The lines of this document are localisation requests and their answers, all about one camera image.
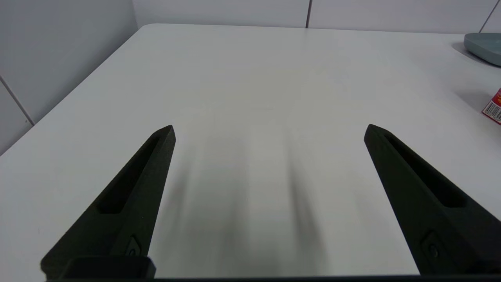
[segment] white table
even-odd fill
[[[168,124],[157,277],[418,273],[363,136],[392,131],[501,218],[501,126],[479,112],[501,70],[459,42],[144,26],[0,158],[2,279],[43,280],[43,255]],[[301,232],[291,187],[316,222]]]

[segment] white wall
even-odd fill
[[[131,0],[2,0],[0,75],[37,122],[136,30]]]
[[[482,32],[495,32],[501,33],[501,4],[496,6],[489,20],[485,24]]]
[[[497,0],[313,0],[310,28],[479,32]]]
[[[153,23],[304,28],[309,0],[133,0],[138,27]]]
[[[32,127],[0,82],[0,155]]]

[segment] gray object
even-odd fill
[[[501,66],[501,33],[470,33],[464,36],[464,46],[468,51]]]

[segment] tile grout line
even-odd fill
[[[26,119],[31,123],[32,126],[35,126],[35,123],[33,122],[33,120],[30,117],[30,115],[28,114],[28,112],[26,112],[26,110],[23,107],[23,105],[21,105],[21,102],[19,102],[18,98],[14,95],[14,93],[12,92],[12,90],[7,85],[6,81],[4,80],[4,78],[1,75],[0,75],[0,82],[2,82],[2,84],[5,87],[5,89],[7,89],[7,92],[11,95],[12,99],[14,100],[14,102],[16,102],[16,104],[18,105],[18,107],[21,110],[21,112],[23,112],[23,114],[25,115]]]
[[[489,16],[487,17],[487,19],[485,20],[484,24],[482,25],[482,27],[480,28],[480,31],[478,33],[481,33],[483,28],[485,27],[485,25],[487,24],[487,22],[489,21],[490,17],[492,16],[492,14],[494,13],[494,10],[496,10],[496,7],[497,5],[499,4],[499,1],[500,0],[497,0],[496,2],[496,5],[494,5],[494,8],[492,8],[492,11],[490,11],[490,14]]]
[[[313,2],[313,0],[310,0],[310,3],[308,4],[308,15],[306,16],[306,26],[305,26],[305,29],[307,29],[308,26],[310,25],[310,14],[311,14],[311,11],[312,11],[312,2]]]

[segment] barcode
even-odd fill
[[[483,113],[490,116],[495,121],[501,121],[501,107],[489,101],[487,107],[483,109]]]

